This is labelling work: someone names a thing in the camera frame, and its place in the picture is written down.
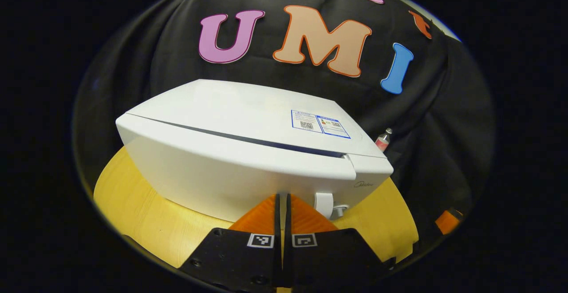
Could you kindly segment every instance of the white appliance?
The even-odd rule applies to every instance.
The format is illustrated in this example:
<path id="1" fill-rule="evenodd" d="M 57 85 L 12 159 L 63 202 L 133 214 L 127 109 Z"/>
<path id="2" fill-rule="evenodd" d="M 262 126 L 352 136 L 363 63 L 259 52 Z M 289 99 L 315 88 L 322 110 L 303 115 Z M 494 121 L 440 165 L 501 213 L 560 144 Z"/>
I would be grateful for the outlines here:
<path id="1" fill-rule="evenodd" d="M 276 193 L 336 218 L 393 170 L 334 101 L 261 85 L 195 80 L 134 107 L 116 126 L 158 194 L 230 222 Z"/>

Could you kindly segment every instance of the brand logo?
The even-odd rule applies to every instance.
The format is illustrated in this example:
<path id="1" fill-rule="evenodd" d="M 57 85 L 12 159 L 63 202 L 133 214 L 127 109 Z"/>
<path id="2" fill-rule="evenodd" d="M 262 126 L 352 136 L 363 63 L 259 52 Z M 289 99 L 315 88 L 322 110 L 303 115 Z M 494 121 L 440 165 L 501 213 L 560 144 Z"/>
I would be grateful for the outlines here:
<path id="1" fill-rule="evenodd" d="M 372 183 L 367 183 L 365 181 L 359 181 L 353 187 L 359 188 L 361 186 L 372 186 L 372 185 L 373 185 Z"/>

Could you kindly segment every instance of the letter m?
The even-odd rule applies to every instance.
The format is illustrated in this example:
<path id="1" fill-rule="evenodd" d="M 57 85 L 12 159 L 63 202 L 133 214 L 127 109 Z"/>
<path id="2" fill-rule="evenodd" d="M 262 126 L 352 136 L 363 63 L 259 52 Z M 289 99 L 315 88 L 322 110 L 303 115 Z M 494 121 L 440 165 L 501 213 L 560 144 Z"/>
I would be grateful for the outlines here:
<path id="1" fill-rule="evenodd" d="M 319 66 L 333 50 L 335 58 L 327 64 L 329 70 L 349 77 L 359 77 L 359 61 L 371 28 L 355 20 L 345 20 L 332 32 L 328 32 L 318 10 L 306 6 L 286 6 L 290 24 L 284 44 L 272 55 L 277 61 L 302 63 L 306 59 L 300 52 L 302 41 L 306 40 L 308 52 L 314 66 Z"/>

